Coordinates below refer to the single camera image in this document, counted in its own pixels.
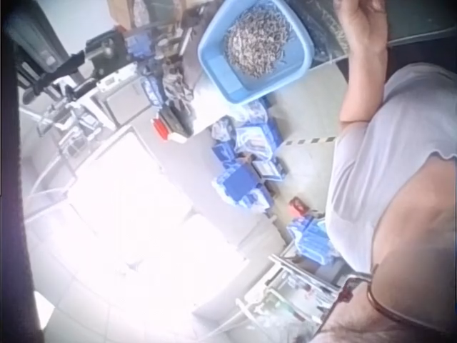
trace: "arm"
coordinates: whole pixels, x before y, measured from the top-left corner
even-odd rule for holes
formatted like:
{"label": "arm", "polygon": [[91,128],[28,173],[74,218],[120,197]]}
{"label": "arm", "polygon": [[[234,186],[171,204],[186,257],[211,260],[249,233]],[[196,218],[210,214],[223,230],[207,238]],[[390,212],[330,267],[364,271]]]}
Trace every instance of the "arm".
{"label": "arm", "polygon": [[341,128],[369,122],[378,111],[387,72],[387,18],[384,0],[337,0],[348,39],[349,83],[340,111]]}

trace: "glasses frame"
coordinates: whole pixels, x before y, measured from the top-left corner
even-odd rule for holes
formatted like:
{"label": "glasses frame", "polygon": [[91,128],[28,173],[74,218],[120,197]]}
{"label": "glasses frame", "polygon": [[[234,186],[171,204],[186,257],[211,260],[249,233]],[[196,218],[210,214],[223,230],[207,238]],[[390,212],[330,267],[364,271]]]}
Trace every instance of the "glasses frame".
{"label": "glasses frame", "polygon": [[321,333],[323,327],[325,326],[325,324],[328,321],[328,318],[330,318],[334,309],[341,302],[350,302],[351,301],[352,296],[353,296],[353,290],[362,282],[366,282],[368,284],[366,296],[368,298],[370,305],[375,309],[375,311],[377,311],[383,317],[390,319],[392,322],[407,325],[407,326],[414,327],[417,329],[419,328],[422,330],[426,330],[428,332],[433,332],[434,334],[447,335],[446,332],[442,332],[435,328],[426,326],[422,323],[415,322],[411,319],[405,318],[397,313],[394,313],[391,310],[385,308],[380,302],[378,302],[376,300],[376,298],[373,296],[373,292],[371,291],[371,283],[373,281],[373,276],[374,276],[374,273],[376,272],[376,268],[377,268],[377,266],[373,269],[372,275],[364,274],[364,273],[354,273],[354,274],[350,274],[346,277],[346,280],[345,280],[343,286],[341,287],[340,292],[338,293],[336,301],[333,303],[332,307],[327,312],[325,318],[322,320],[322,323],[319,325],[319,328],[317,329],[317,331],[313,337],[316,337],[318,334]]}

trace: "hand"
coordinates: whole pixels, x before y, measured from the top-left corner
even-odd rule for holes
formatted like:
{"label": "hand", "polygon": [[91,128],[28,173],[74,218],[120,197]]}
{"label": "hand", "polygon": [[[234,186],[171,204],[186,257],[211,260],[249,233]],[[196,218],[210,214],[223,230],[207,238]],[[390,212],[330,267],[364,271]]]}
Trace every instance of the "hand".
{"label": "hand", "polygon": [[351,52],[379,54],[387,49],[386,0],[334,0]]}

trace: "person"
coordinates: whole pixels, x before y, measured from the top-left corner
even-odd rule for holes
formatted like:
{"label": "person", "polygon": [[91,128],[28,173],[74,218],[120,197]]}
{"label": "person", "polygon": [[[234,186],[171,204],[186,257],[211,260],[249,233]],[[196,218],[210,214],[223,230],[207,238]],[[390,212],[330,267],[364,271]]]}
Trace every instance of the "person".
{"label": "person", "polygon": [[[374,273],[371,286],[379,292],[383,284],[390,304],[452,330],[457,75],[412,64],[386,83],[385,1],[338,0],[335,7],[350,53],[326,206],[328,235],[356,272]],[[417,299],[426,292],[429,297]],[[457,342],[392,320],[367,294],[368,284],[360,283],[312,342]]]}

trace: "eyeglasses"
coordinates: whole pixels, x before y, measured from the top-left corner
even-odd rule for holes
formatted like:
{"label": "eyeglasses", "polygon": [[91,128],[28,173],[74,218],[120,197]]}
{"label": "eyeglasses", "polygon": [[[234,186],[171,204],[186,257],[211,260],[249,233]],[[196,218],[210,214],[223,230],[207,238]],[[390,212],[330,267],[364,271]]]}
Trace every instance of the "eyeglasses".
{"label": "eyeglasses", "polygon": [[414,247],[390,254],[373,274],[347,276],[336,301],[315,336],[341,302],[350,302],[354,289],[368,284],[367,298],[384,317],[439,334],[454,333],[456,314],[455,249]]}

